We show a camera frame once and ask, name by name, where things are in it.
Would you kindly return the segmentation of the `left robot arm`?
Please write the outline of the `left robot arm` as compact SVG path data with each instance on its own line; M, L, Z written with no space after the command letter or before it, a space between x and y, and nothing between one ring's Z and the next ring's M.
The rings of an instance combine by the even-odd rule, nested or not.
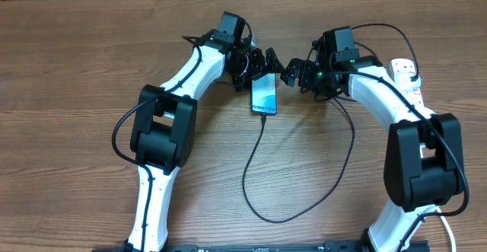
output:
M224 12L218 28L188 39L193 53L174 77L141 89L130 111L135 118L129 143L140 180L138 203L124 251L163 250L173 184L193 149L197 104L209 85L229 72L234 88L242 91L283 71L273 49L262 51L251 35L243 35L249 26Z

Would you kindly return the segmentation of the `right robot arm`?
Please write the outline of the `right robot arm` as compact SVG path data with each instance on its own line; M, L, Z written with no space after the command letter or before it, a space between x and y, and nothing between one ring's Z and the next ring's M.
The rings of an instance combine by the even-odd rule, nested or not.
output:
M374 55L360 54L351 27L328 30L313 41L315 60L292 59L282 70L286 85L331 99L345 94L362 104L386 130L384 186L389 199L379 218L355 243L356 251L426 251L411 237L430 216L455 216L469 203L461 127L451 113L436 114L407 95L417 69L391 77ZM439 212L453 196L461 206Z

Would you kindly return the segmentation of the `blue screen smartphone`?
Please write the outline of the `blue screen smartphone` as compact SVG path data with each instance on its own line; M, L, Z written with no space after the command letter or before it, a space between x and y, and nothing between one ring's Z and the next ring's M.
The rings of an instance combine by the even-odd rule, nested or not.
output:
M274 116L277 114L275 74L269 73L251 82L251 111Z

